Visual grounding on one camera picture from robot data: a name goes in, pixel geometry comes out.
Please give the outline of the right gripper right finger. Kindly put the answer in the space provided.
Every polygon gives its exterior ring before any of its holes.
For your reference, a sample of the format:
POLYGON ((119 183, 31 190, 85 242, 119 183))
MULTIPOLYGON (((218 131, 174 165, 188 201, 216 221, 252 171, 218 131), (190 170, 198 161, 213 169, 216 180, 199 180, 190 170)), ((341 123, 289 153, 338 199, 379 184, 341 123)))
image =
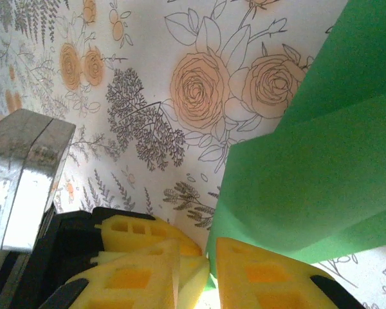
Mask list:
POLYGON ((232 238, 216 240, 222 308, 362 308, 327 272, 232 238))

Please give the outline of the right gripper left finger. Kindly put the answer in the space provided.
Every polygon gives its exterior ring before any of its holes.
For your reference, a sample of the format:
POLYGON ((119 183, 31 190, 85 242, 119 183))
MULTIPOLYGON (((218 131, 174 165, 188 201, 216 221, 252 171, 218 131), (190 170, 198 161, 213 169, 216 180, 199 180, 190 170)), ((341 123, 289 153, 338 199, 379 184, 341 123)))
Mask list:
POLYGON ((170 239, 87 269, 41 308, 176 308, 179 241, 170 239))

